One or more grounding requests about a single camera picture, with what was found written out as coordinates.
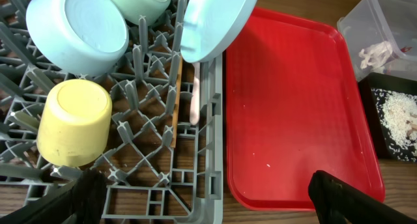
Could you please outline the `light blue small bowl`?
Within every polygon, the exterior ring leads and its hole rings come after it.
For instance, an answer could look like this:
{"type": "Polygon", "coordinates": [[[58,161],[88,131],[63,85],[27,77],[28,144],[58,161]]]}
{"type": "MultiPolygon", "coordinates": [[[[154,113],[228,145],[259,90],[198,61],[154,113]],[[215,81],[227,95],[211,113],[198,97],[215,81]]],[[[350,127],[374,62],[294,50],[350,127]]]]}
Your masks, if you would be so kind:
{"type": "Polygon", "coordinates": [[[25,20],[41,54],[71,74],[108,73],[128,47],[126,22],[111,0],[31,0],[25,20]]]}

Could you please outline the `yellow plastic cup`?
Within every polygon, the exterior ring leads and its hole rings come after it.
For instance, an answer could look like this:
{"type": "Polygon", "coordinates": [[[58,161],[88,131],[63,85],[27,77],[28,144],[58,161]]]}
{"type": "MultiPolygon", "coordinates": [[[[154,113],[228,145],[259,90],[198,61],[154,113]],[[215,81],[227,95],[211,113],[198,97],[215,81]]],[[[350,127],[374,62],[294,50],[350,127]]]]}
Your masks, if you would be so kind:
{"type": "Polygon", "coordinates": [[[48,93],[36,139],[48,162],[79,167],[97,159],[108,142],[112,101],[99,84],[71,79],[48,93]]]}

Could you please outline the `white plastic fork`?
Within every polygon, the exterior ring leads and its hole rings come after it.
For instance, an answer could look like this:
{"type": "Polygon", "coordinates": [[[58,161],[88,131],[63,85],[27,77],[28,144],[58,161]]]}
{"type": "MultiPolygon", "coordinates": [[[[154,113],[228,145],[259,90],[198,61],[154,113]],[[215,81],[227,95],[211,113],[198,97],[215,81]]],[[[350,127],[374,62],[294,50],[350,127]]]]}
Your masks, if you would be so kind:
{"type": "Polygon", "coordinates": [[[190,123],[197,125],[200,117],[200,63],[193,63],[194,82],[192,90],[192,99],[190,103],[190,123]]]}

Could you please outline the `red plastic tray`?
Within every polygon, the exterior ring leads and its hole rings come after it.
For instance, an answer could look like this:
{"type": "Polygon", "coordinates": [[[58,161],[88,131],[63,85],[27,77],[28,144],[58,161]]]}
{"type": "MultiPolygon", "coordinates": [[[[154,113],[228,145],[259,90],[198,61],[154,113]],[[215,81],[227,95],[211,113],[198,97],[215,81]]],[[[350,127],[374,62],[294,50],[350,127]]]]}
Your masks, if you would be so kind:
{"type": "Polygon", "coordinates": [[[335,28],[255,8],[227,48],[227,179],[252,210],[311,210],[326,171],[385,198],[347,45],[335,28]]]}

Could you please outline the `grey plastic dishwasher rack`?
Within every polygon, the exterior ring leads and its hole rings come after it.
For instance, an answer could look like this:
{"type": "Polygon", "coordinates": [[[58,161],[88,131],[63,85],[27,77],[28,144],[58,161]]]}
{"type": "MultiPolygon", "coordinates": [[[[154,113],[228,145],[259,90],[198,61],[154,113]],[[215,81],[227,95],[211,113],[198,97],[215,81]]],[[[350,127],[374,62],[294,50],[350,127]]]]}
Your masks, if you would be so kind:
{"type": "MultiPolygon", "coordinates": [[[[46,161],[36,146],[48,91],[75,78],[51,63],[25,25],[31,0],[1,0],[1,215],[75,180],[82,167],[46,161]]],[[[189,123],[192,66],[182,62],[177,143],[172,118],[182,17],[171,0],[152,26],[128,25],[121,59],[94,82],[113,102],[106,149],[84,169],[107,179],[102,223],[221,223],[223,218],[222,60],[202,67],[202,117],[189,123]]]]}

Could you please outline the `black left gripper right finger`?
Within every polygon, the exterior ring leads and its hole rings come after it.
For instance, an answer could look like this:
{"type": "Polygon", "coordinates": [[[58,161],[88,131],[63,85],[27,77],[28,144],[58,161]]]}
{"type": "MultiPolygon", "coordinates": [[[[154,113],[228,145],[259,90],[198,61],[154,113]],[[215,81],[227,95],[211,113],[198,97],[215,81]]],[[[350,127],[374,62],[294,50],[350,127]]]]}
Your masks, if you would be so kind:
{"type": "Polygon", "coordinates": [[[308,186],[308,195],[320,224],[416,224],[415,219],[390,208],[322,170],[313,173],[308,186]]]}

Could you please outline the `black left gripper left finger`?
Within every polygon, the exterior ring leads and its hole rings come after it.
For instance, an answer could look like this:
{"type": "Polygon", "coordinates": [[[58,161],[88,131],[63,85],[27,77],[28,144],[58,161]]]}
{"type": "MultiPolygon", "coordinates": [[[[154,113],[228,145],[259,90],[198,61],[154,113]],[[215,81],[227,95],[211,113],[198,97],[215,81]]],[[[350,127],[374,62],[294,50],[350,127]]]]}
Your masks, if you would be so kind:
{"type": "Polygon", "coordinates": [[[86,170],[71,183],[1,218],[1,224],[99,223],[106,202],[106,177],[86,170]]]}

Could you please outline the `light blue plate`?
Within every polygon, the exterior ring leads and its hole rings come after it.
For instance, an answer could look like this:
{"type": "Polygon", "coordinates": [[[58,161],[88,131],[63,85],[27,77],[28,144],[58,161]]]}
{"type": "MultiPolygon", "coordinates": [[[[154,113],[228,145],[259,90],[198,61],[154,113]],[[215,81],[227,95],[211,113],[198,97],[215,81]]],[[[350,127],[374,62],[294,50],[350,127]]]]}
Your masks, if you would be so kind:
{"type": "Polygon", "coordinates": [[[224,52],[248,21],[257,0],[189,0],[180,52],[188,63],[204,63],[224,52]]]}

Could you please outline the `mint green bowl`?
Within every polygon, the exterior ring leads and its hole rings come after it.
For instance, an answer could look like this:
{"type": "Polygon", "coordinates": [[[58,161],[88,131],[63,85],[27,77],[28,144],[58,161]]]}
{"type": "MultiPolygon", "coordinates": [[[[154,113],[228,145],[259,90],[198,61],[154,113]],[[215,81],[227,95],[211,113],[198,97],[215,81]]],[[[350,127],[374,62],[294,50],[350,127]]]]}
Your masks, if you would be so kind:
{"type": "Polygon", "coordinates": [[[136,25],[144,16],[147,25],[152,25],[167,9],[171,0],[111,0],[126,20],[136,25]]]}

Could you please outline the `clear plastic waste bin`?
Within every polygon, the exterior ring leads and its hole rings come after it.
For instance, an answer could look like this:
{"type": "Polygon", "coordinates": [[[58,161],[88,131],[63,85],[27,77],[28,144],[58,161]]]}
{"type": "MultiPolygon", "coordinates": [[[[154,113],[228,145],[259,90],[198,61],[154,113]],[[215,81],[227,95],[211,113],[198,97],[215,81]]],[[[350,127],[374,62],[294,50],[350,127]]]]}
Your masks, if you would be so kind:
{"type": "Polygon", "coordinates": [[[351,57],[357,81],[368,74],[416,80],[416,0],[361,0],[337,23],[351,57]],[[360,68],[361,49],[389,41],[393,53],[380,68],[360,68]],[[412,47],[406,53],[401,48],[412,47]]]}

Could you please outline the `pile of white rice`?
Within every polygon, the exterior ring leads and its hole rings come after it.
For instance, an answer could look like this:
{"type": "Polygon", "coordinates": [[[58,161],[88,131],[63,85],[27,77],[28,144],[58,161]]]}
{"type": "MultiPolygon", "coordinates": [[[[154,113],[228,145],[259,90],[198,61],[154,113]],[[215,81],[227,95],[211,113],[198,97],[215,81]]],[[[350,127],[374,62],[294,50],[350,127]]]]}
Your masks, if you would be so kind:
{"type": "Polygon", "coordinates": [[[399,161],[416,162],[416,96],[372,88],[388,153],[399,161]]]}

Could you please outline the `red wrapper waste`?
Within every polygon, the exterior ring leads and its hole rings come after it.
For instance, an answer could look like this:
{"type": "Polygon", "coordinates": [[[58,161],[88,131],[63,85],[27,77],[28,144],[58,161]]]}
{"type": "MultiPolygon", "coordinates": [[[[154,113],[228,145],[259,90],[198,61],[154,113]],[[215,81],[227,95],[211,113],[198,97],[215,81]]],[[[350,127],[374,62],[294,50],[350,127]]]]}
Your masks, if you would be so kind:
{"type": "Polygon", "coordinates": [[[404,48],[401,48],[401,51],[402,51],[403,53],[406,53],[406,52],[410,51],[411,49],[412,49],[412,47],[407,47],[407,46],[405,46],[404,48]]]}

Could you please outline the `black waste tray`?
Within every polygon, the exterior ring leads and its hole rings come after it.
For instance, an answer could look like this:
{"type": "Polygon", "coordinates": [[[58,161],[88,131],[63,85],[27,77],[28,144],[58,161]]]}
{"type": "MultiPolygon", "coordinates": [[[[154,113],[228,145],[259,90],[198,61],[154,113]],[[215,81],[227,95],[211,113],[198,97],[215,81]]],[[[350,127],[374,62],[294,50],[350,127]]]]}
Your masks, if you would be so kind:
{"type": "Polygon", "coordinates": [[[393,139],[389,129],[382,123],[382,105],[394,92],[416,96],[416,82],[410,79],[371,73],[358,82],[360,96],[375,152],[380,159],[416,162],[414,147],[401,147],[393,139]]]}

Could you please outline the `wooden chopstick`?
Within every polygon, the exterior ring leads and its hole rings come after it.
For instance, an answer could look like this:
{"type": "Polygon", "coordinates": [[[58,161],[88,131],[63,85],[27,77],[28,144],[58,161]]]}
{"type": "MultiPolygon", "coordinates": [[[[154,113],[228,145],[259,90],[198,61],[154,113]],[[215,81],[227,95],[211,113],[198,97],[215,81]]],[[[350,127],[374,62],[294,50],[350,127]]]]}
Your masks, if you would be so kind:
{"type": "Polygon", "coordinates": [[[182,79],[182,58],[180,58],[179,70],[178,70],[177,80],[176,80],[177,95],[176,95],[176,98],[175,98],[175,106],[174,106],[173,118],[172,118],[173,139],[172,139],[172,142],[170,144],[171,148],[175,148],[176,143],[177,143],[181,79],[182,79]]]}

